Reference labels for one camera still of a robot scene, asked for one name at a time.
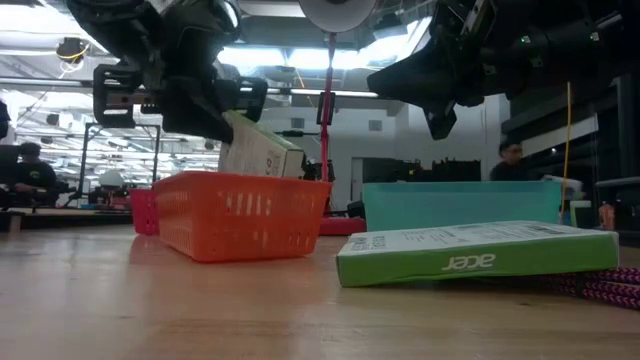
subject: ceiling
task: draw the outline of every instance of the ceiling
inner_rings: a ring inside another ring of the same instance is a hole
[[[433,11],[431,2],[380,1],[377,10],[364,24],[340,34],[334,61],[334,88],[368,91],[366,77],[369,74],[413,52],[428,25],[428,20],[424,19]],[[152,3],[163,7],[167,1],[153,0]],[[296,1],[239,0],[238,5],[242,9],[243,37],[241,42],[220,54],[218,66],[225,73],[262,77],[272,87],[324,87],[328,63],[326,50],[323,50],[326,48],[326,36],[305,17],[300,17]],[[408,34],[401,41],[376,42],[371,29],[381,16],[390,12],[398,13],[402,22],[409,25]],[[71,68],[61,64],[55,56],[55,49],[64,37],[79,37],[90,44],[81,67]],[[394,46],[394,52],[386,55],[385,52]],[[247,56],[251,51],[261,53]],[[62,1],[0,0],[0,77],[88,80],[98,64],[114,64],[117,61],[84,33]],[[295,71],[290,71],[290,68],[281,71],[283,65],[295,65]],[[12,118],[17,119],[17,142],[42,143],[45,138],[46,144],[42,144],[43,157],[52,163],[58,175],[77,178],[84,124],[94,121],[91,95],[86,91],[57,92],[55,88],[44,90],[42,87],[0,85],[0,89],[0,98],[9,104]],[[267,108],[288,106],[315,107],[317,99],[270,96],[266,104]],[[386,109],[390,115],[395,115],[401,104],[339,98],[337,106]],[[59,125],[47,123],[47,116],[52,114],[59,115]],[[161,118],[139,115],[138,121],[141,124],[159,125]],[[107,133],[92,133],[94,138],[88,147],[88,176],[96,178],[112,168],[126,169],[123,175],[129,181],[149,183],[153,167],[149,157],[152,157],[154,149],[154,134],[142,128],[109,129]],[[205,140],[201,138],[162,134],[158,168],[160,176],[184,169],[215,169],[219,148],[207,150],[204,145]]]

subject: wooden table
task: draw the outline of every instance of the wooden table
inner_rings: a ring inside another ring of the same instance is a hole
[[[342,289],[344,241],[201,265],[130,227],[2,239],[0,359],[640,357],[631,310],[484,284]],[[636,249],[623,256],[640,263]]]

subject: acer box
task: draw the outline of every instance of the acer box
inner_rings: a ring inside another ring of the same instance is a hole
[[[223,116],[233,128],[233,143],[222,144],[218,171],[294,178],[304,174],[301,148],[235,111]]]
[[[342,286],[602,270],[618,266],[618,234],[534,221],[361,233],[337,266]]]

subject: red pole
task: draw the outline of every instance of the red pole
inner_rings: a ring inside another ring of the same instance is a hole
[[[322,106],[322,130],[320,142],[322,147],[322,181],[329,181],[329,109],[331,102],[331,85],[333,80],[333,56],[336,53],[336,33],[329,33],[329,66],[324,84],[324,104]]]

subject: teal container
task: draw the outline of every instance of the teal container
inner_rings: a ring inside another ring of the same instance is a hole
[[[561,184],[550,181],[365,184],[367,231],[492,221],[558,223]]]

